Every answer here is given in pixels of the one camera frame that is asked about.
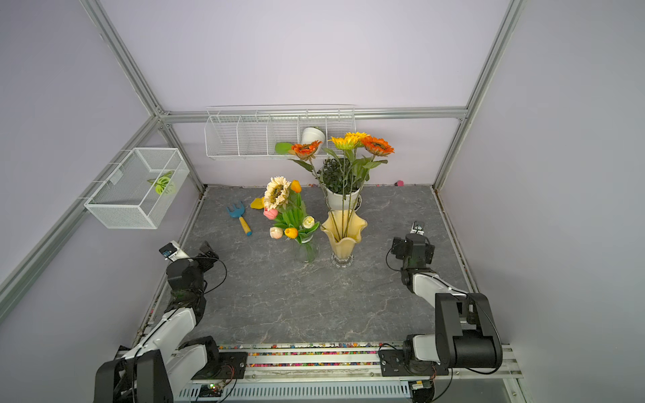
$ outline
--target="white wire shelf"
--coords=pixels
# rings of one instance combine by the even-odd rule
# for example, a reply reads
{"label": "white wire shelf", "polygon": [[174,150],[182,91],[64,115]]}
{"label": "white wire shelf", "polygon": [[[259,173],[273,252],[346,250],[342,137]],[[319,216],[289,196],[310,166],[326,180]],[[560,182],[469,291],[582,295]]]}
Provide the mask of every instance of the white wire shelf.
{"label": "white wire shelf", "polygon": [[155,230],[188,173],[177,148],[133,148],[85,208],[107,228]]}
{"label": "white wire shelf", "polygon": [[[204,127],[206,154],[211,159],[285,159],[278,155],[276,143],[301,143],[303,130],[315,127],[326,137],[326,144],[334,151],[332,137],[344,137],[356,131],[353,107],[343,105],[333,112],[329,108],[305,109],[289,112],[253,109],[240,113],[222,109],[208,110]],[[320,157],[326,154],[319,152]]]}

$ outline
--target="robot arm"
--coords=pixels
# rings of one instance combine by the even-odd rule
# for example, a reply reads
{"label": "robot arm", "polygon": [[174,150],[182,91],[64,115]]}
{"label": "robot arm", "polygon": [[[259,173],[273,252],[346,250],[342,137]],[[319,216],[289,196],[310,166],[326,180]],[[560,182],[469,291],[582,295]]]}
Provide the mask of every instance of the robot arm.
{"label": "robot arm", "polygon": [[[488,299],[454,288],[428,268],[434,246],[423,236],[422,223],[415,222],[405,239],[395,238],[392,251],[403,260],[403,284],[435,308],[436,334],[408,335],[403,369],[389,375],[401,376],[401,371],[431,375],[435,370],[445,375],[448,368],[498,368],[502,346]],[[387,376],[388,370],[383,367],[390,365],[384,362],[382,373]]]}
{"label": "robot arm", "polygon": [[95,403],[172,402],[205,366],[217,374],[219,350],[212,337],[179,345],[204,314],[204,272],[219,258],[207,242],[200,250],[190,258],[174,241],[159,250],[171,261],[166,274],[172,300],[149,335],[121,358],[99,368]]}

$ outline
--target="small white pot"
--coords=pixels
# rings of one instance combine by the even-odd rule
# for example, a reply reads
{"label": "small white pot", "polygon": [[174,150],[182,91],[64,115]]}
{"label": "small white pot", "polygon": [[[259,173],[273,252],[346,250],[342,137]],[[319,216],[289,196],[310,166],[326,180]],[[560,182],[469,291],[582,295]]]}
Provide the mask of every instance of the small white pot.
{"label": "small white pot", "polygon": [[[324,133],[322,133],[320,130],[318,130],[315,127],[307,127],[307,128],[305,128],[303,130],[303,135],[300,136],[300,143],[301,144],[311,144],[316,140],[321,141],[323,147],[327,146],[327,144],[325,143],[327,138],[325,137]],[[322,147],[318,147],[318,150],[316,150],[316,154],[318,154],[320,152],[321,148]]]}
{"label": "small white pot", "polygon": [[332,210],[347,210],[349,208],[353,209],[356,206],[358,201],[359,191],[352,193],[352,206],[350,207],[350,195],[345,195],[345,205],[342,205],[342,195],[334,193],[331,190],[327,189],[327,200],[329,201],[329,207]]}

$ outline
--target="sunflower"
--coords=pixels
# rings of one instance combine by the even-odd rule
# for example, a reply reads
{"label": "sunflower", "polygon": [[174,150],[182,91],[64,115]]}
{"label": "sunflower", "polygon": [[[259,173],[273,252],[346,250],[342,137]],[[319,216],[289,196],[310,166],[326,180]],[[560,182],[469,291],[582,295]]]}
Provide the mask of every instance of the sunflower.
{"label": "sunflower", "polygon": [[394,149],[383,139],[367,136],[363,137],[361,142],[365,146],[365,149],[374,155],[386,157],[388,154],[392,154],[394,152]]}
{"label": "sunflower", "polygon": [[356,147],[363,147],[361,140],[363,140],[365,137],[369,136],[367,133],[361,133],[361,132],[356,132],[356,133],[346,133],[345,138],[352,138],[356,139]]}
{"label": "sunflower", "polygon": [[282,176],[271,178],[271,182],[266,185],[266,192],[264,193],[264,208],[272,210],[286,203],[286,198],[289,197],[290,185],[291,182]]}
{"label": "sunflower", "polygon": [[311,144],[294,144],[291,147],[291,151],[300,159],[313,158],[313,155],[316,153],[318,147],[320,147],[322,143],[322,141],[316,140]]}
{"label": "sunflower", "polygon": [[332,137],[332,141],[336,148],[338,148],[339,150],[353,150],[354,148],[356,148],[356,144],[358,144],[359,139],[358,137],[354,136],[345,137],[343,139],[339,137]]}

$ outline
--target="vent grille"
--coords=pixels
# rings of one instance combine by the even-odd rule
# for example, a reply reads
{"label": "vent grille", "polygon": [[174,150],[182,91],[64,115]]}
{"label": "vent grille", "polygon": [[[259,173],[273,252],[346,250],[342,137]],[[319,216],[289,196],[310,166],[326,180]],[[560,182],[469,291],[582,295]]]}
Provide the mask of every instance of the vent grille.
{"label": "vent grille", "polygon": [[[201,384],[190,384],[183,389],[177,402],[194,402]],[[224,396],[230,391],[227,387]],[[373,382],[285,382],[247,383],[238,382],[227,400],[302,400],[306,398],[409,398],[410,389],[406,381]],[[200,397],[200,402],[216,402],[217,397]]]}

